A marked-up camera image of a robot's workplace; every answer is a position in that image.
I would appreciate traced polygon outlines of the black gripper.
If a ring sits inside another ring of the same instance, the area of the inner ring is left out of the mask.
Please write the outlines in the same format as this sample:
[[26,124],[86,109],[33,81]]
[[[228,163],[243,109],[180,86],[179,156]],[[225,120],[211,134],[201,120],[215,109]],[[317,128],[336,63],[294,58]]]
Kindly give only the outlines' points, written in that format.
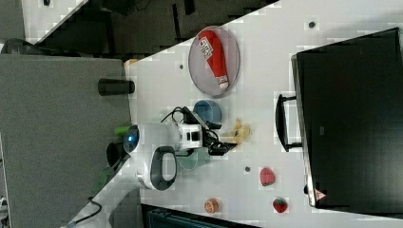
[[216,130],[221,125],[217,123],[206,123],[206,127],[202,128],[202,146],[207,149],[210,156],[223,156],[233,149],[231,142],[221,142]]

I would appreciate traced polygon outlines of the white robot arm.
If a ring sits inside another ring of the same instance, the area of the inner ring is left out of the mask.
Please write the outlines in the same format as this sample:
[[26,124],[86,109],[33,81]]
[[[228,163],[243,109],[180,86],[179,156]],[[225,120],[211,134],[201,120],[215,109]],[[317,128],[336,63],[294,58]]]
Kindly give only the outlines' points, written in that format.
[[173,185],[178,157],[187,157],[200,148],[211,156],[223,156],[234,147],[230,142],[222,142],[203,123],[134,124],[124,136],[124,150],[129,158],[62,228],[111,228],[109,217],[128,193],[142,188],[164,191]]

